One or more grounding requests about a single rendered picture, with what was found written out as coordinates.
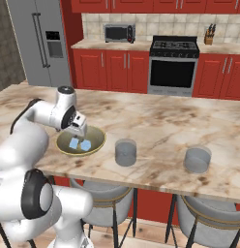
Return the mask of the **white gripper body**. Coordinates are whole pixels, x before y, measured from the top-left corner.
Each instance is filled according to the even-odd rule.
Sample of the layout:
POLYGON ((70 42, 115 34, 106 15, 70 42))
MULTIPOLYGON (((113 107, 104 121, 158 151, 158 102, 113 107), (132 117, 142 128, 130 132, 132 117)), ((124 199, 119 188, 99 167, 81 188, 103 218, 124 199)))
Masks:
POLYGON ((66 132, 70 133, 74 137, 78 137, 79 139, 84 139, 87 133, 87 124, 83 123, 79 126, 76 123, 72 123, 67 129, 66 132))

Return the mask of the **olive green bowl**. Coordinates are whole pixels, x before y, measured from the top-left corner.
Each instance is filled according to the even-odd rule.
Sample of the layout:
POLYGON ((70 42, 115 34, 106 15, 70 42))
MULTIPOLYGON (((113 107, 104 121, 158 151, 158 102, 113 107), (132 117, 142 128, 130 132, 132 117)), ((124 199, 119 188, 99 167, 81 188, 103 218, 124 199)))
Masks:
POLYGON ((68 132, 62 132, 56 140, 56 145, 58 149, 62 153, 67 154, 67 155, 84 157, 84 156, 91 155, 97 152, 98 150, 100 150, 105 144, 106 135, 105 135, 105 132, 103 132, 98 127, 89 126, 87 128, 87 133, 86 133, 85 138, 79 139, 79 144, 78 144, 77 149, 72 149, 69 147, 69 144, 72 138, 78 139, 78 137, 74 137, 68 132), (88 151, 83 151, 80 148, 80 144, 84 140, 91 141, 91 148, 88 151))

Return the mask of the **red base cupboards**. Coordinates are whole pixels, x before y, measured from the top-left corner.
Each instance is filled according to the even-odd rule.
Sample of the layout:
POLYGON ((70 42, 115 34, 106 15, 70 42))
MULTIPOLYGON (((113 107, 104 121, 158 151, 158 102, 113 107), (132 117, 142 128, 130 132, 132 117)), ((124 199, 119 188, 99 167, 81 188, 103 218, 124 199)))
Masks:
POLYGON ((193 96, 240 101, 240 54, 201 53, 193 96))
POLYGON ((76 87, 147 93, 147 51, 74 49, 76 87))

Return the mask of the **grey bar stool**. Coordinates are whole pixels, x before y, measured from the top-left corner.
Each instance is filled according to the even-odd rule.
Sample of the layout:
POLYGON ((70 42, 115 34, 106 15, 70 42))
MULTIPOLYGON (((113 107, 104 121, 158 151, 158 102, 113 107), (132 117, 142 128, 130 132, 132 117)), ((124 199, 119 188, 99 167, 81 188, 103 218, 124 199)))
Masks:
POLYGON ((203 198, 172 195, 165 242, 172 233, 174 208, 177 208, 179 227, 188 238, 186 248, 199 244, 208 248, 237 248, 240 238, 240 211, 234 202, 213 201, 203 198))
POLYGON ((133 228, 133 236, 135 236, 137 188, 86 180, 80 185, 73 178, 70 179, 70 185, 73 188, 89 192, 93 197, 94 203, 91 213, 81 220, 81 226, 89 225, 88 234, 91 234, 94 226, 112 228, 114 248, 122 248, 130 228, 133 228), (133 209, 133 217, 122 240, 118 241, 118 226, 128 218, 130 208, 133 209))

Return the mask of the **grey steel fridge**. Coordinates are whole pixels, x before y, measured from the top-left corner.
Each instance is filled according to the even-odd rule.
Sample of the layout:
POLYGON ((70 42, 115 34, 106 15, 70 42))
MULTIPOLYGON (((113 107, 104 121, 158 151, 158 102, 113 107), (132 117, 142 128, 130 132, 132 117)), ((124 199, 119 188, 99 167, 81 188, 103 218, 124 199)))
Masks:
POLYGON ((60 0, 7 0, 30 85, 71 86, 60 0))

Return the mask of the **grey microwave oven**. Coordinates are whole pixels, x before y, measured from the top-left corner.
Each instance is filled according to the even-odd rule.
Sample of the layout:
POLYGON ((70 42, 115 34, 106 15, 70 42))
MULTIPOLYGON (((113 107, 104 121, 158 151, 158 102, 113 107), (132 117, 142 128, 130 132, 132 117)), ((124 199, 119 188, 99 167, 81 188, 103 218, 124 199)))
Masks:
POLYGON ((135 41, 134 23, 109 23, 104 26, 106 43, 130 43, 135 41))

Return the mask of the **red island cabinet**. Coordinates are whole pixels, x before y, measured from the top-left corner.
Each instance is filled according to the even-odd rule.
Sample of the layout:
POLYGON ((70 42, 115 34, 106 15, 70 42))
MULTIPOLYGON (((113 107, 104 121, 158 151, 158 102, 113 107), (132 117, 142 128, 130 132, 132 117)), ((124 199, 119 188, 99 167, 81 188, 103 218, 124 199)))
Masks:
MULTIPOLYGON (((67 177, 54 176, 54 181, 59 186, 70 186, 70 180, 67 177)), ((169 193, 137 189, 137 218, 167 223, 171 198, 172 195, 169 193)), ((240 204, 236 204, 236 209, 240 210, 240 204)), ((172 224, 178 226, 176 207, 172 224)))

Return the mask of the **steel oven with black hob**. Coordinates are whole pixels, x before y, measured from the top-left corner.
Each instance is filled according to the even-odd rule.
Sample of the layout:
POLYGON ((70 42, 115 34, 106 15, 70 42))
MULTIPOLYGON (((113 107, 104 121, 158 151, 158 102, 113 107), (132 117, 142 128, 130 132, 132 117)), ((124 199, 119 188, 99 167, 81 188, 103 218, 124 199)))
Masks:
POLYGON ((153 36, 148 94, 191 97, 199 58, 197 36, 153 36))

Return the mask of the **wooden knife block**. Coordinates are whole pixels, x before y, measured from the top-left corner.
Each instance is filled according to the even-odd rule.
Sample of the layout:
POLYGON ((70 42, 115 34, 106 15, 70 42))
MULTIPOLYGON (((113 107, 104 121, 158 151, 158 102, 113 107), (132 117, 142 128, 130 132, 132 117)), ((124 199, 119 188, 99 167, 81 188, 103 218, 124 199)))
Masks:
POLYGON ((206 29, 205 35, 204 35, 204 43, 206 45, 213 44, 213 38, 215 36, 215 31, 216 31, 216 24, 211 23, 209 27, 206 29))

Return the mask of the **red wall cupboards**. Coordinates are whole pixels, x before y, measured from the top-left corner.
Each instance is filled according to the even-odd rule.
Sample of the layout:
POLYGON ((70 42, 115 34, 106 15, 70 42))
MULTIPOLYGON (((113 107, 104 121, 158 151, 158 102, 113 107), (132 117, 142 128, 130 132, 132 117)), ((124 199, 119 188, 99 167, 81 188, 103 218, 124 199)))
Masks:
POLYGON ((67 0, 74 13, 240 14, 240 0, 67 0))

